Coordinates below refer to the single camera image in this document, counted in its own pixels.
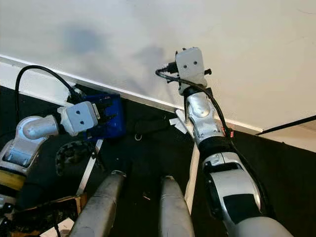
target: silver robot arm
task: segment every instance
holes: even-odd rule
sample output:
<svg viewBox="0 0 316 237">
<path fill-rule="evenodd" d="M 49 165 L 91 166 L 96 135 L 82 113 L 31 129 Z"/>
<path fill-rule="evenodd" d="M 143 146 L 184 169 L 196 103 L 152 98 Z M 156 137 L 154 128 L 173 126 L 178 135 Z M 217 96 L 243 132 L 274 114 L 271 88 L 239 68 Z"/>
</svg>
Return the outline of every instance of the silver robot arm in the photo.
<svg viewBox="0 0 316 237">
<path fill-rule="evenodd" d="M 71 136 L 98 124 L 94 107 L 88 101 L 60 107 L 57 112 L 60 113 L 60 123 Z M 15 196 L 23 187 L 40 146 L 50 136 L 59 134 L 59 126 L 53 115 L 30 116 L 18 123 L 15 138 L 0 152 L 0 210 L 15 204 Z"/>
<path fill-rule="evenodd" d="M 164 72 L 178 73 L 178 77 L 173 79 Z M 193 47 L 176 53 L 175 62 L 156 74 L 179 82 L 186 121 L 193 125 L 193 139 L 200 151 L 211 215 L 224 222 L 230 236 L 292 236 L 279 222 L 261 213 L 257 184 L 225 136 L 228 131 L 223 132 L 214 119 L 214 104 L 198 89 L 207 87 L 204 74 L 208 72 L 204 71 L 201 50 Z"/>
</svg>

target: cable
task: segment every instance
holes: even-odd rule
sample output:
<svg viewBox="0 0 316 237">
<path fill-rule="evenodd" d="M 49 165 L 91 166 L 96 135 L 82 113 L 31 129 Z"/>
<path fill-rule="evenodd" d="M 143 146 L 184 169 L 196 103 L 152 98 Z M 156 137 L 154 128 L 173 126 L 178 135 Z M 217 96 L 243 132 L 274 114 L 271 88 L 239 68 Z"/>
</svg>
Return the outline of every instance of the cable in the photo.
<svg viewBox="0 0 316 237">
<path fill-rule="evenodd" d="M 233 148 L 233 150 L 238 154 L 241 162 L 243 163 L 243 165 L 245 166 L 246 170 L 248 170 L 248 173 L 250 174 L 250 176 L 252 177 L 253 181 L 258 185 L 258 189 L 259 189 L 259 193 L 260 193 L 260 196 L 262 197 L 262 201 L 264 203 L 264 207 L 265 207 L 265 211 L 266 211 L 266 214 L 267 216 L 269 217 L 272 217 L 274 219 L 276 219 L 276 214 L 273 210 L 273 207 L 272 205 L 270 204 L 270 201 L 269 201 L 269 198 L 268 198 L 268 195 L 267 195 L 267 191 L 264 187 L 264 185 L 262 184 L 262 182 L 259 180 L 259 178 L 257 177 L 256 173 L 254 172 L 254 169 L 252 168 L 252 166 L 250 165 L 250 163 L 248 162 L 248 160 L 245 158 L 245 156 L 237 149 L 237 147 L 235 146 L 235 144 L 233 143 L 231 137 L 230 137 L 230 133 L 232 132 L 232 129 L 227 127 L 226 125 L 226 122 L 225 122 L 225 118 L 224 118 L 224 115 L 223 115 L 223 112 L 220 108 L 220 106 L 218 105 L 217 101 L 215 100 L 215 98 L 213 97 L 213 95 L 211 94 L 210 91 L 208 91 L 205 87 L 199 85 L 199 84 L 195 84 L 194 82 L 191 82 L 191 81 L 188 81 L 188 80 L 184 80 L 184 79 L 181 79 L 179 77 L 172 77 L 172 76 L 168 76 L 162 72 L 166 72 L 167 71 L 167 68 L 162 68 L 162 69 L 158 69 L 156 70 L 156 75 L 161 77 L 161 78 L 165 78 L 167 79 L 168 82 L 171 82 L 171 81 L 177 81 L 177 82 L 180 82 L 180 83 L 184 83 L 184 84 L 187 84 L 187 85 L 190 85 L 202 92 L 204 92 L 207 97 L 211 100 L 214 108 L 216 109 L 217 111 L 217 114 L 218 114 L 218 117 L 220 118 L 221 120 L 221 123 L 223 125 L 223 128 L 224 128 L 224 131 L 225 131 L 225 136 L 230 140 L 231 142 L 231 147 Z"/>
<path fill-rule="evenodd" d="M 15 82 L 15 122 L 16 122 L 16 125 L 20 121 L 20 119 L 19 119 L 19 110 L 20 110 L 20 108 L 19 108 L 19 87 L 20 87 L 20 81 L 21 81 L 22 75 L 25 73 L 25 71 L 27 71 L 29 69 L 40 69 L 40 70 L 46 71 L 47 73 L 53 75 L 61 83 L 63 83 L 64 86 L 66 86 L 68 88 L 69 93 L 70 93 L 70 97 L 71 97 L 71 99 L 73 100 L 74 103 L 79 103 L 79 102 L 82 101 L 82 99 L 75 92 L 75 90 L 64 79 L 62 79 L 61 76 L 59 76 L 57 73 L 53 72 L 51 69 L 48 69 L 46 67 L 39 66 L 39 65 L 26 66 L 26 67 L 21 69 L 21 71 L 19 72 L 19 74 L 18 74 L 18 76 L 16 78 L 16 82 Z"/>
<path fill-rule="evenodd" d="M 180 83 L 184 83 L 184 84 L 190 85 L 190 86 L 200 90 L 201 92 L 204 92 L 207 95 L 207 97 L 211 100 L 214 108 L 217 111 L 218 117 L 219 117 L 219 119 L 220 119 L 220 121 L 221 121 L 221 123 L 223 125 L 223 128 L 224 128 L 225 136 L 226 137 L 230 137 L 230 134 L 231 134 L 232 130 L 226 125 L 223 112 L 222 112 L 221 108 L 219 107 L 217 101 L 215 100 L 215 98 L 211 94 L 211 92 L 208 91 L 205 87 L 203 87 L 203 86 L 201 86 L 199 84 L 195 84 L 194 82 L 191 82 L 191 81 L 188 81 L 188 80 L 184 80 L 184 79 L 181 79 L 181 78 L 171 77 L 171 76 L 168 76 L 168 75 L 162 73 L 162 72 L 165 72 L 165 70 L 166 70 L 166 68 L 157 69 L 156 70 L 156 75 L 161 77 L 161 78 L 167 79 L 168 82 L 177 81 L 177 82 L 180 82 Z"/>
<path fill-rule="evenodd" d="M 54 218 L 54 229 L 57 233 L 57 237 L 61 237 L 59 227 L 58 227 L 58 210 L 53 210 L 53 218 Z"/>
</svg>

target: yellow part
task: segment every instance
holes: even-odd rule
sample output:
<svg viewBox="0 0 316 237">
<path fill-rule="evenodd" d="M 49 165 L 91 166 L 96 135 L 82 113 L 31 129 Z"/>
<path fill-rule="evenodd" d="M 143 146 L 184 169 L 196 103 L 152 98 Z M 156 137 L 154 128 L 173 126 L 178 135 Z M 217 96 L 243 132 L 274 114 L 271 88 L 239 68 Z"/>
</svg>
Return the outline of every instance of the yellow part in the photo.
<svg viewBox="0 0 316 237">
<path fill-rule="evenodd" d="M 22 175 L 0 170 L 0 184 L 14 190 L 20 190 L 23 187 L 25 179 L 26 177 Z"/>
</svg>

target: black mat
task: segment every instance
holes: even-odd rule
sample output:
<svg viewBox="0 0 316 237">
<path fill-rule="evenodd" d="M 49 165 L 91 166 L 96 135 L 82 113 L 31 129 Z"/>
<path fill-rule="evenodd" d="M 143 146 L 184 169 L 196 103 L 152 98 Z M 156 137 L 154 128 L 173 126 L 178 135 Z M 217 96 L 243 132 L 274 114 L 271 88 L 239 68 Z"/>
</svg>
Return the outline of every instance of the black mat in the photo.
<svg viewBox="0 0 316 237">
<path fill-rule="evenodd" d="M 133 164 L 118 202 L 111 236 L 157 236 L 159 178 L 172 174 L 182 191 L 185 190 L 193 142 L 188 135 L 183 135 L 174 127 L 135 141 L 135 122 L 174 118 L 175 115 L 128 100 L 123 100 L 123 105 L 128 134 L 121 139 L 105 142 L 101 149 L 108 170 L 122 159 L 130 159 Z M 57 106 L 21 96 L 22 118 L 53 108 Z M 13 91 L 1 87 L 0 134 L 15 129 L 14 118 Z M 14 133 L 1 137 L 0 147 L 13 136 Z M 63 177 L 55 174 L 54 159 L 60 146 L 77 139 L 60 135 L 43 144 L 39 160 L 21 192 L 21 205 L 32 205 L 76 193 L 87 159 L 67 169 Z M 235 133 L 235 144 L 265 184 L 278 220 L 297 237 L 316 236 L 315 153 L 239 132 Z M 96 167 L 93 169 L 87 184 L 89 195 L 105 177 L 106 173 Z M 196 236 L 226 236 L 223 224 L 208 215 L 204 192 L 203 178 L 199 172 L 192 213 Z"/>
</svg>

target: white wall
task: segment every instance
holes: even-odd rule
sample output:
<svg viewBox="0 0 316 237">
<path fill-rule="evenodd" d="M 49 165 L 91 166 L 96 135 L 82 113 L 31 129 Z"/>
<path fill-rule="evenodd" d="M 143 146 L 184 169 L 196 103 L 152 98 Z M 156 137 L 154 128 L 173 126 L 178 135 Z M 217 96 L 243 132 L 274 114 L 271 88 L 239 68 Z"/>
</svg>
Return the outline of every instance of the white wall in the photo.
<svg viewBox="0 0 316 237">
<path fill-rule="evenodd" d="M 228 119 L 315 115 L 315 0 L 0 0 L 0 54 L 176 106 L 154 71 L 190 46 Z"/>
</svg>

